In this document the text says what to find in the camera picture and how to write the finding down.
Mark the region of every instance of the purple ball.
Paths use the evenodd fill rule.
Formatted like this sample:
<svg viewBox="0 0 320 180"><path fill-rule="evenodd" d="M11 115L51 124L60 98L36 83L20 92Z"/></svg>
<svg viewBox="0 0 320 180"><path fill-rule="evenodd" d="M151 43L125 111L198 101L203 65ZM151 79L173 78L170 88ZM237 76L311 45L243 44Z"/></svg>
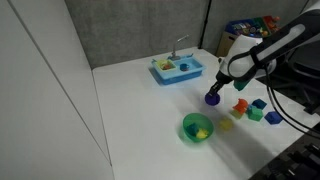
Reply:
<svg viewBox="0 0 320 180"><path fill-rule="evenodd" d="M204 100L208 105L215 106L220 102L220 95L217 93L213 94L212 96L209 94L206 94L206 96L204 97Z"/></svg>

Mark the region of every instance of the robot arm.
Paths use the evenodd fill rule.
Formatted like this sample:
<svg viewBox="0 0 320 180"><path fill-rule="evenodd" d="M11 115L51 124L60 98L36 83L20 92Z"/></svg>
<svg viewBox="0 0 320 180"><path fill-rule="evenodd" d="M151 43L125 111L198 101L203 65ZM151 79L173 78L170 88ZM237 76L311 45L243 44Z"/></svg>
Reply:
<svg viewBox="0 0 320 180"><path fill-rule="evenodd" d="M208 104L216 105L214 95L231 81L248 82L272 72L276 58L299 46L320 39L320 0L296 19L262 42L261 38L239 36L220 64L217 82L206 95Z"/></svg>

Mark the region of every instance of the gray wall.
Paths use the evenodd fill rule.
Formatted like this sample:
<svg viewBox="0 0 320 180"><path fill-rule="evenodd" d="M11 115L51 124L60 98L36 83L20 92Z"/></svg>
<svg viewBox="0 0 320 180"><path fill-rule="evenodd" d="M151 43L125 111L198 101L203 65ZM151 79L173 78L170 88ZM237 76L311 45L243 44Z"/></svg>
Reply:
<svg viewBox="0 0 320 180"><path fill-rule="evenodd" d="M197 46L208 0L65 0L92 68ZM215 53L230 20L297 16L307 0L213 0L203 47Z"/></svg>

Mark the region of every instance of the white cabinet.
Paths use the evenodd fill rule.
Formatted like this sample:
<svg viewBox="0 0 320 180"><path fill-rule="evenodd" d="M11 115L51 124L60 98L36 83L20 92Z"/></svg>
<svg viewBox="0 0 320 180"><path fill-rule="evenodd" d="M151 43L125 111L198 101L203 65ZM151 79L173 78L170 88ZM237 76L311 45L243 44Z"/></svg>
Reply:
<svg viewBox="0 0 320 180"><path fill-rule="evenodd" d="M11 0L108 157L92 72L64 0Z"/></svg>
<svg viewBox="0 0 320 180"><path fill-rule="evenodd" d="M0 179L113 180L108 160L6 0L0 0Z"/></svg>

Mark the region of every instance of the white table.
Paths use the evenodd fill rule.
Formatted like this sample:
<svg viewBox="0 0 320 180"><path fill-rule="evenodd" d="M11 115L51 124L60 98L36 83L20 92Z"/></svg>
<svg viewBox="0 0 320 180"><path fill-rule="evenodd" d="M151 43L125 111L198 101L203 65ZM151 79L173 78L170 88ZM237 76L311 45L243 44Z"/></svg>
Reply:
<svg viewBox="0 0 320 180"><path fill-rule="evenodd" d="M150 69L152 59L170 53L94 70L116 180L247 179L302 136L285 122L271 126L264 118L255 122L244 115L235 120L229 114L238 98L249 103L261 98L268 103L264 113L272 110L265 85L256 80L241 92L229 84L220 91L218 106L206 105L204 95L215 83L219 63L205 50L177 52L190 53L207 69L201 77L168 86L159 85ZM312 127L319 122L318 115L277 96L302 123ZM193 112L207 115L215 125L214 134L200 144L181 132L183 118ZM218 128L223 116L235 123L229 132Z"/></svg>

